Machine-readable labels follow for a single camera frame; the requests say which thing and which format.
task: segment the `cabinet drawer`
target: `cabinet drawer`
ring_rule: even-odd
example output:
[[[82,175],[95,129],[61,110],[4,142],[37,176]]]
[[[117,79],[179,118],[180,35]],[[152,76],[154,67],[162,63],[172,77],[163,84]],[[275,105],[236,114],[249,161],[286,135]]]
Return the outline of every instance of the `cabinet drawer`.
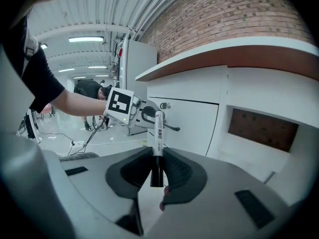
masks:
[[[161,103],[170,103],[170,109],[165,109],[166,124],[180,127],[176,132],[169,128],[163,130],[163,142],[167,147],[206,155],[217,117],[218,105],[149,98],[160,107]],[[148,133],[148,145],[154,145],[154,137]]]
[[[174,98],[219,104],[222,74],[226,66],[214,66],[167,75],[148,82],[148,98]]]

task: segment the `person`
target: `person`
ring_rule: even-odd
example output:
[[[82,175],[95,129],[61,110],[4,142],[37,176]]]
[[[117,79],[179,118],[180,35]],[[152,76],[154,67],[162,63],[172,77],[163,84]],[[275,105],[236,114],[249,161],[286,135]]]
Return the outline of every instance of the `person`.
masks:
[[[93,99],[107,100],[108,95],[110,93],[110,89],[102,87],[96,81],[85,79],[79,81],[75,85],[74,93]],[[81,119],[84,122],[85,129],[91,131],[92,128],[88,124],[86,116],[82,116]]]
[[[102,80],[102,81],[100,82],[100,85],[101,85],[102,87],[105,87],[105,81]]]
[[[50,0],[17,1],[16,6],[22,7],[19,7],[19,10],[13,7],[15,18],[4,14],[1,26],[1,29],[4,29],[0,38],[3,49],[17,74],[35,96],[30,108],[40,113],[51,103],[73,116],[103,115],[106,100],[67,91],[50,71],[41,44],[31,35],[27,16],[35,4],[44,1]]]

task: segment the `white shelf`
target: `white shelf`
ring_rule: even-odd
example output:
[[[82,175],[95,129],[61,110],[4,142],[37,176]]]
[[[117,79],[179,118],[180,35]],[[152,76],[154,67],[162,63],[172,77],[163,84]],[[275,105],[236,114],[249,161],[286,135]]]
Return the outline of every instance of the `white shelf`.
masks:
[[[319,80],[318,57],[318,48],[303,41],[283,37],[240,37],[185,51],[153,66],[136,76],[135,80],[147,82],[174,73],[218,65],[272,68]]]

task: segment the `black t-shirt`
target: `black t-shirt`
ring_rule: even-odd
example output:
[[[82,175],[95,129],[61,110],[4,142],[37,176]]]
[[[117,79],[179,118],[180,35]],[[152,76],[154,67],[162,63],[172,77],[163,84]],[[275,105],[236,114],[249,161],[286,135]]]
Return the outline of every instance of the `black t-shirt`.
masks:
[[[5,35],[3,48],[12,66],[35,96],[30,108],[41,112],[62,93],[64,87],[50,71],[39,42],[29,32],[26,17]]]
[[[90,98],[98,98],[99,89],[102,86],[93,80],[81,80],[74,87],[74,93],[78,93],[80,95],[90,97]]]

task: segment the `pipe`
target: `pipe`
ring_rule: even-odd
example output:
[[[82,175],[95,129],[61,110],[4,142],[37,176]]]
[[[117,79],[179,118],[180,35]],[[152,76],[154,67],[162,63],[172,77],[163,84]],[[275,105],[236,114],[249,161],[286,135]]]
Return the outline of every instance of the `pipe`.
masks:
[[[144,0],[141,4],[141,6],[139,7],[138,11],[135,13],[134,18],[132,20],[132,23],[130,24],[129,27],[129,31],[127,32],[127,37],[131,34],[131,32],[133,31],[134,25],[136,24],[136,21],[139,19],[139,17],[141,16],[141,13],[143,12],[143,10],[145,9],[145,6],[150,2],[150,0]]]
[[[134,33],[132,36],[132,40],[134,40],[134,38],[136,37],[137,32],[140,30],[141,28],[141,24],[144,22],[145,18],[150,14],[150,12],[154,9],[154,7],[156,6],[156,4],[158,3],[159,0],[153,0],[153,2],[150,4],[150,6],[148,6],[148,9],[143,13],[142,18],[140,19],[137,27],[134,29]]]
[[[144,27],[144,25],[149,21],[150,17],[153,16],[153,14],[162,6],[162,4],[164,2],[166,2],[167,0],[162,0],[158,6],[156,6],[156,8],[150,13],[150,15],[146,18],[146,20],[144,21],[144,23],[142,24],[141,28],[137,31],[136,35],[137,36],[139,34],[139,31]]]
[[[110,21],[109,22],[111,22],[111,23],[113,23],[114,22],[114,18],[115,18],[115,10],[116,10],[116,8],[118,7],[118,4],[119,4],[119,1],[120,0],[115,0],[116,2],[115,2],[115,4],[113,4],[113,7],[112,7],[112,12],[111,12],[111,17],[110,17]]]

